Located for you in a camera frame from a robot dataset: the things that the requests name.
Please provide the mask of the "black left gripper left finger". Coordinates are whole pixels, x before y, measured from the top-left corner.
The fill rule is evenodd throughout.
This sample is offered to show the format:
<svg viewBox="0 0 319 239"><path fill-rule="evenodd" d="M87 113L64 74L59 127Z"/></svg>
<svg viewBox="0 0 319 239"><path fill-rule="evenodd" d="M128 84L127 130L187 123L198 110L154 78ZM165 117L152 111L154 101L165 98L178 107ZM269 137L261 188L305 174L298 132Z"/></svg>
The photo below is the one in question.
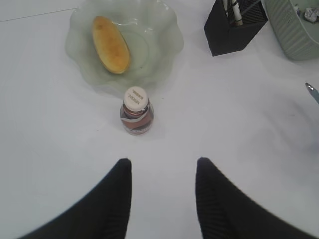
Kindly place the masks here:
<svg viewBox="0 0 319 239"><path fill-rule="evenodd" d="M80 201L25 239L123 239L132 201L132 163L120 159Z"/></svg>

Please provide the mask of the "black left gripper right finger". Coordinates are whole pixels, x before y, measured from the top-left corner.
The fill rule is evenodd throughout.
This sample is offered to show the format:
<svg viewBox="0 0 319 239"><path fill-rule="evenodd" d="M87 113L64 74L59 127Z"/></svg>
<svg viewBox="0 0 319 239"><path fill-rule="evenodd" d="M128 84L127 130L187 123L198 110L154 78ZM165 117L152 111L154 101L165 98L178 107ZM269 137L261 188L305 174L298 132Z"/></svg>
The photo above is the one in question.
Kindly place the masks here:
<svg viewBox="0 0 319 239"><path fill-rule="evenodd" d="M239 190L209 158L197 161L196 211L204 239L311 239Z"/></svg>

